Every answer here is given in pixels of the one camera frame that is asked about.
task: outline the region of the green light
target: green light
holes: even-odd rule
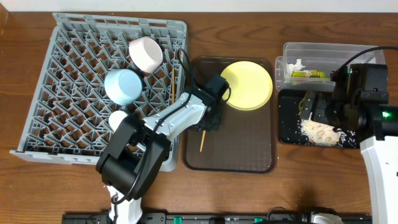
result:
[[[383,117],[388,118],[390,116],[391,116],[390,113],[383,111]]]

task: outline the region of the gray dish rack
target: gray dish rack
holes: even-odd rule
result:
[[[108,124],[113,111],[124,110],[139,118],[152,116],[171,104],[172,82],[176,99],[180,96],[185,72],[175,53],[179,48],[188,49],[187,26],[182,21],[158,19],[53,16],[57,26],[21,141],[10,153],[33,162],[96,164],[113,135]],[[154,73],[139,70],[129,56],[129,43],[143,36],[157,41],[164,51],[164,62]],[[137,72],[144,85],[141,97],[129,106],[113,103],[104,90],[107,72],[122,68]],[[179,137],[160,170],[175,169],[178,143]]]

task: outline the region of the wooden stick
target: wooden stick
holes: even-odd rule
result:
[[[201,135],[200,152],[203,149],[203,143],[205,142],[205,136],[206,136],[206,131],[203,131],[203,134]]]
[[[174,104],[174,67],[173,67],[173,71],[172,71],[172,104]]]

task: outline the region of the white backdrop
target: white backdrop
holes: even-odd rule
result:
[[[8,11],[398,12],[398,0],[0,0]]]

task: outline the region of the light blue bowl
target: light blue bowl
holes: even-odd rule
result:
[[[130,105],[142,93],[142,82],[139,76],[129,69],[112,70],[105,77],[105,91],[115,103]]]

